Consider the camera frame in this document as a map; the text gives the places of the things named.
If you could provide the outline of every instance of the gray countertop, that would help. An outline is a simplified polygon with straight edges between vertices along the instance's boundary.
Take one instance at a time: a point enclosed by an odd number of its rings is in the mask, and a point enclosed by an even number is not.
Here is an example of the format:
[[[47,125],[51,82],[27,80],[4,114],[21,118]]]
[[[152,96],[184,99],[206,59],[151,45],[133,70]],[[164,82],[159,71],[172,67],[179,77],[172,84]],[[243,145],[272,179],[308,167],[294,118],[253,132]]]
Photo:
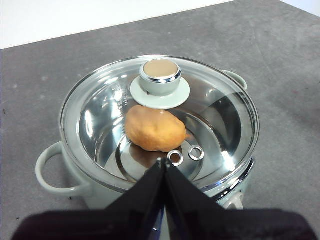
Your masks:
[[[60,141],[61,105],[82,77],[146,54],[188,57],[247,81],[261,129],[244,206],[298,212],[320,235],[320,18],[276,0],[238,0],[1,51],[1,239],[29,215],[86,208],[44,191],[36,160]],[[44,175],[73,184],[58,156]]]

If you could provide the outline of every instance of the white wall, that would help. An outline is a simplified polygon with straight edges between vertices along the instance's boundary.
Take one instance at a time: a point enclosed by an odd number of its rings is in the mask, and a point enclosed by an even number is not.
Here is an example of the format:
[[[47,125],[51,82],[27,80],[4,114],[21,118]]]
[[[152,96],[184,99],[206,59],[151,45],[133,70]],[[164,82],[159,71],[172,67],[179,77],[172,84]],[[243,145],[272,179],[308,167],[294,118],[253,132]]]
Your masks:
[[[320,0],[281,0],[281,2],[320,17]]]
[[[1,0],[1,49],[232,0]]]

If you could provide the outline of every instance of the potato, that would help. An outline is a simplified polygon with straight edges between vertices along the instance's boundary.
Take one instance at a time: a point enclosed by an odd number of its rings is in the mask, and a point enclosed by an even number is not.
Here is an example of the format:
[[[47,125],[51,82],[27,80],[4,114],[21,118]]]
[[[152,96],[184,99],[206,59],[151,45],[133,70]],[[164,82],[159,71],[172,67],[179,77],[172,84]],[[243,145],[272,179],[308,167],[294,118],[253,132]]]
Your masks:
[[[165,110],[145,106],[132,107],[125,119],[127,137],[142,149],[168,153],[186,139],[186,126]]]

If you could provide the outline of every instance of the pot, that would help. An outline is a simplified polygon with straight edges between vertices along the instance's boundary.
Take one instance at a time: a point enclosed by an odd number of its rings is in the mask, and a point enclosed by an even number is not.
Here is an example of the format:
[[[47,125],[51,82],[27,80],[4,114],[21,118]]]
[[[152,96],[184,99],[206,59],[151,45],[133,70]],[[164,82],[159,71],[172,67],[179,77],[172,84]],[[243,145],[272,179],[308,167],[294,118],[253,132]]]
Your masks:
[[[148,70],[151,64],[155,73],[170,64],[172,69],[159,77]],[[182,57],[145,55],[105,65],[66,97],[61,141],[40,155],[36,177],[52,194],[81,196],[90,209],[106,208],[167,155],[145,151],[126,135],[128,111],[142,105],[166,110],[184,123],[189,137],[175,151],[180,153],[176,167],[186,178],[225,208],[242,209],[259,135],[258,113],[246,90],[237,74]],[[44,180],[46,162],[58,154],[77,186],[56,188]]]

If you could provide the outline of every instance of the lid knob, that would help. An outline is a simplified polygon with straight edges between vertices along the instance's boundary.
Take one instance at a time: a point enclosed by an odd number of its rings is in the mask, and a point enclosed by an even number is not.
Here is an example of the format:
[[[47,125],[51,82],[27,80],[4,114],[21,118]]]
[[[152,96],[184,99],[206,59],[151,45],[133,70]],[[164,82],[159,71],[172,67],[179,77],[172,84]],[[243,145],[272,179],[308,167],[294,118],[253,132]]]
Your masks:
[[[173,61],[153,59],[141,66],[140,76],[140,86],[148,94],[167,96],[179,86],[181,69]]]
[[[147,61],[139,73],[131,83],[130,92],[142,106],[171,109],[183,104],[190,95],[190,86],[181,77],[180,67],[169,59]]]

